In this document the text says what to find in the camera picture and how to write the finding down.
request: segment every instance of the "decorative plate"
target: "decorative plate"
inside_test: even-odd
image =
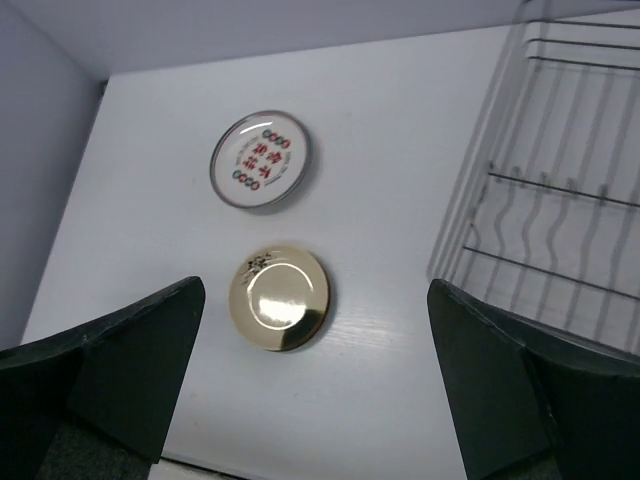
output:
[[[240,266],[229,292],[240,333],[266,350],[291,350],[320,328],[329,306],[329,283],[307,251],[275,245]]]
[[[238,208],[255,208],[284,198],[310,163],[309,135],[283,112],[258,112],[235,123],[211,157],[211,184]]]

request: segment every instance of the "dish rack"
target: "dish rack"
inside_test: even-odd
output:
[[[428,275],[640,354],[640,15],[550,5],[518,8]]]

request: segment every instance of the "white wall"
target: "white wall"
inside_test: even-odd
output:
[[[519,0],[9,0],[96,78],[134,70],[505,25]],[[532,10],[540,15],[537,0]],[[555,15],[633,2],[553,0]]]
[[[0,0],[0,350],[20,342],[98,89]]]

